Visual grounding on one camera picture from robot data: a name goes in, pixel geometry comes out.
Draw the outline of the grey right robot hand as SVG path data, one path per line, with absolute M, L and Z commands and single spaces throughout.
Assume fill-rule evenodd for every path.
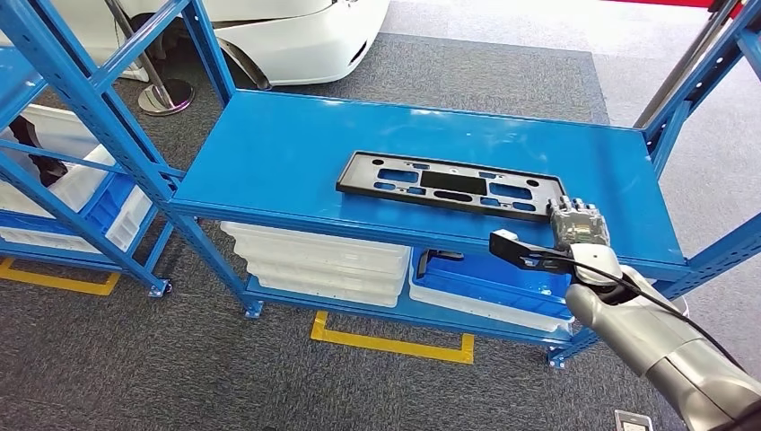
M 556 250 L 568 251 L 577 243 L 610 245 L 606 220 L 593 204 L 561 196 L 549 199 L 547 209 Z

